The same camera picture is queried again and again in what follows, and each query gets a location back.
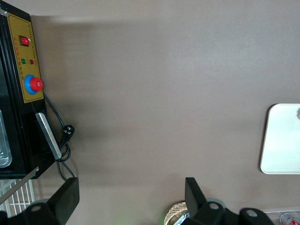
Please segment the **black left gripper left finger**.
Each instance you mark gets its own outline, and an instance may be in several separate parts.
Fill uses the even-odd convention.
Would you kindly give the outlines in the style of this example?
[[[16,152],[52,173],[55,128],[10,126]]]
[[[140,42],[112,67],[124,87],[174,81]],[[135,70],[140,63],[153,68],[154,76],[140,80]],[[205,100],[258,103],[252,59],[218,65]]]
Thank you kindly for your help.
[[[36,202],[25,210],[24,224],[65,225],[79,201],[79,179],[69,178],[48,200]]]

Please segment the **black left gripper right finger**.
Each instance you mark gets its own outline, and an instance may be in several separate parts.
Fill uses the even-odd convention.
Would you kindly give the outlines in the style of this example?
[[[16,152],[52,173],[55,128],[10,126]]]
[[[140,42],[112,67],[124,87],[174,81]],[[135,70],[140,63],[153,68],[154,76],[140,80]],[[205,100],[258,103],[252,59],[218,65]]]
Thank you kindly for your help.
[[[185,225],[220,225],[225,209],[216,201],[207,201],[195,178],[185,179],[185,203],[190,217]]]

